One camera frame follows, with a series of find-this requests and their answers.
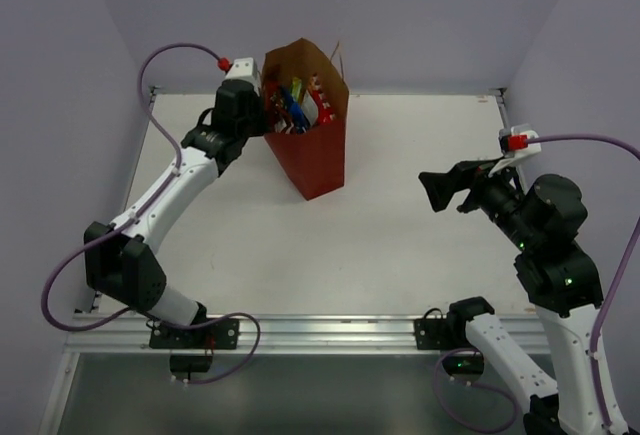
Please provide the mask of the blue Kettle potato chips bag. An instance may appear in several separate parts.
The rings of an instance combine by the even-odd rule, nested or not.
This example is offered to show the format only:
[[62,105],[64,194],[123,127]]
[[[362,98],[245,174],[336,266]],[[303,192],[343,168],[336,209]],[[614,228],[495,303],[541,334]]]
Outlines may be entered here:
[[287,99],[285,104],[296,132],[305,133],[309,123],[300,105],[294,99]]

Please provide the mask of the red brown paper bag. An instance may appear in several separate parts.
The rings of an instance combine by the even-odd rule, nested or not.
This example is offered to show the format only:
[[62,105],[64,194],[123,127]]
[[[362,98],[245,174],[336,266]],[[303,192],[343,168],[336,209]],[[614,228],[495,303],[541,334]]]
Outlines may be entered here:
[[331,123],[297,133],[291,119],[286,133],[270,132],[265,140],[285,174],[307,200],[342,187],[345,183],[346,123],[349,88],[342,67],[335,67],[313,42],[301,38],[265,55],[262,89],[267,80],[279,84],[284,100],[293,99],[290,86],[293,77],[302,80],[302,98],[309,79],[317,74],[326,97],[336,113]]

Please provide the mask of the red patterned snack bag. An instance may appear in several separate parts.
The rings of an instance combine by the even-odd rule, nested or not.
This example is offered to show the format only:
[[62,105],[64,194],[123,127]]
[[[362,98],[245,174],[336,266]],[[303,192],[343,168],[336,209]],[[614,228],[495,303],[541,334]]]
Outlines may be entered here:
[[302,112],[312,127],[325,125],[337,119],[317,74],[309,79],[301,102]]

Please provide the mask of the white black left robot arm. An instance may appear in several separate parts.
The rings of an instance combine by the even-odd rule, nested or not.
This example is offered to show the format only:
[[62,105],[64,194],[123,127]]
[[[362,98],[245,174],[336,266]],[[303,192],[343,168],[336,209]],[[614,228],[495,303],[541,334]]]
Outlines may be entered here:
[[134,311],[172,327],[185,347],[201,345],[208,334],[203,306],[170,286],[156,255],[188,206],[241,155],[266,122],[257,86],[229,79],[214,105],[183,138],[160,179],[108,224],[92,223],[84,233],[87,284]]

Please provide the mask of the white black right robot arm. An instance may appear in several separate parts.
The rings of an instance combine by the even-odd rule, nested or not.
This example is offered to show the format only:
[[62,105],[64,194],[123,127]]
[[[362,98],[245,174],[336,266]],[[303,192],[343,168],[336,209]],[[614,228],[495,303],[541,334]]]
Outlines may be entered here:
[[570,179],[545,174],[529,190],[511,181],[513,168],[495,160],[462,161],[446,173],[418,179],[440,212],[458,192],[460,213],[484,212],[518,248],[517,278],[548,341],[548,376],[502,328],[482,297],[450,305],[445,334],[458,348],[475,348],[509,387],[529,434],[630,434],[614,395],[606,356],[596,338],[605,297],[594,261],[576,241],[588,211]]

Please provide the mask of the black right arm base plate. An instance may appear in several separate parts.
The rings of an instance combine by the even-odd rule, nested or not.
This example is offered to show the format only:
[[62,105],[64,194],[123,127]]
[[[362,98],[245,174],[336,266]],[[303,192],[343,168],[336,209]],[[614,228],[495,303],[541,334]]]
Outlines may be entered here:
[[470,347],[470,344],[450,326],[440,308],[427,310],[413,320],[413,335],[416,348],[420,351],[448,351]]

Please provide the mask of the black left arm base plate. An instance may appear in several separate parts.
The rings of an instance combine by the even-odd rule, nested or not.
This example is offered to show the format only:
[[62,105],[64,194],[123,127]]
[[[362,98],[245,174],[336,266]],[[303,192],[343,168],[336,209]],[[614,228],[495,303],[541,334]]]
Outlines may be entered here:
[[151,330],[149,347],[152,349],[235,350],[240,321],[231,318],[198,330],[174,329],[151,320],[146,326]]

